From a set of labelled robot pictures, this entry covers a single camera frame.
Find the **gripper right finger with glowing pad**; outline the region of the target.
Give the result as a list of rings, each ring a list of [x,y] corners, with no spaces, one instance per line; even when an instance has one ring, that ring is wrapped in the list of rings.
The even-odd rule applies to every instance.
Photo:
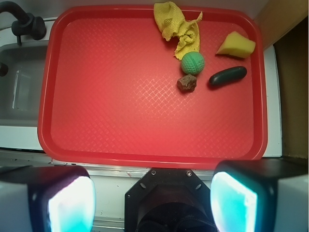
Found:
[[[225,160],[211,181],[211,210],[220,232],[307,232],[307,159]]]

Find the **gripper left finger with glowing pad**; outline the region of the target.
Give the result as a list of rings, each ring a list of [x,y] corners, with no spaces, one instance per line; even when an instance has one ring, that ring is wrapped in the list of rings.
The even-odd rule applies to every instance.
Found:
[[[2,232],[89,232],[96,191],[82,166],[1,167]]]

